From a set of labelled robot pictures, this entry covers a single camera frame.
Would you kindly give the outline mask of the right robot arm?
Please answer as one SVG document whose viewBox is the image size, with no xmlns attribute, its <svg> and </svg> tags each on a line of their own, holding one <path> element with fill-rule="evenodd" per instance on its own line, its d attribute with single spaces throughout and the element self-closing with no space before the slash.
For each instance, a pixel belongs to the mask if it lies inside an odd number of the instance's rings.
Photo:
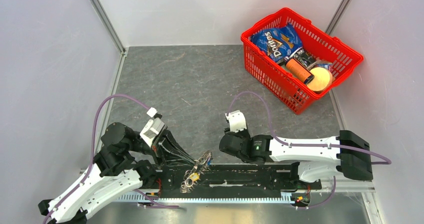
<svg viewBox="0 0 424 224">
<path fill-rule="evenodd" d="M 219 143 L 219 150 L 248 164 L 297 161 L 296 170 L 288 176 L 289 184 L 296 189 L 340 174 L 357 181 L 374 178 L 369 143 L 349 130 L 318 139 L 250 137 L 246 130 L 227 132 Z"/>
</svg>

